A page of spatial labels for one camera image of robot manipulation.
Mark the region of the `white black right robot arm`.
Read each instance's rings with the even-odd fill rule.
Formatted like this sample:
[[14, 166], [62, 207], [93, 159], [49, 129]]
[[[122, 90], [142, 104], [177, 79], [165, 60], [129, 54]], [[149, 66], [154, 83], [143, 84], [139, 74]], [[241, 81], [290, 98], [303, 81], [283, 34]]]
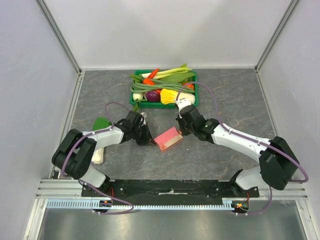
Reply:
[[283, 138], [260, 138], [220, 124], [214, 118], [205, 119], [186, 101], [178, 103], [177, 108], [176, 120], [184, 136], [193, 134], [200, 141], [228, 147], [258, 162], [257, 167], [239, 170], [234, 175], [229, 184], [233, 196], [240, 197], [255, 186], [282, 191], [298, 169], [299, 161]]

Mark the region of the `pink express box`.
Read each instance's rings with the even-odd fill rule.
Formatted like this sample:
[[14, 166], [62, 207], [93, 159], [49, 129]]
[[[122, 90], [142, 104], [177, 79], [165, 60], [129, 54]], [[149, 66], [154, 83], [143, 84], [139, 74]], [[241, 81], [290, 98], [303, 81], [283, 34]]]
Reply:
[[155, 143], [162, 152], [167, 151], [171, 147], [180, 143], [182, 140], [182, 134], [175, 127], [171, 127], [154, 139]]

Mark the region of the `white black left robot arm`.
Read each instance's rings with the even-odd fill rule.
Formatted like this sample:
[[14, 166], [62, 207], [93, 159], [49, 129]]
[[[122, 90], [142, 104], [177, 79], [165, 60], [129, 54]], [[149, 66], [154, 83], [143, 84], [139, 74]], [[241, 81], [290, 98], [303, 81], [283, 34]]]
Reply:
[[138, 146], [155, 144], [145, 118], [144, 112], [131, 110], [126, 118], [104, 129], [84, 132], [71, 129], [53, 154], [51, 162], [62, 174], [91, 185], [95, 194], [104, 197], [110, 191], [110, 178], [91, 166], [94, 152], [130, 140], [135, 140]]

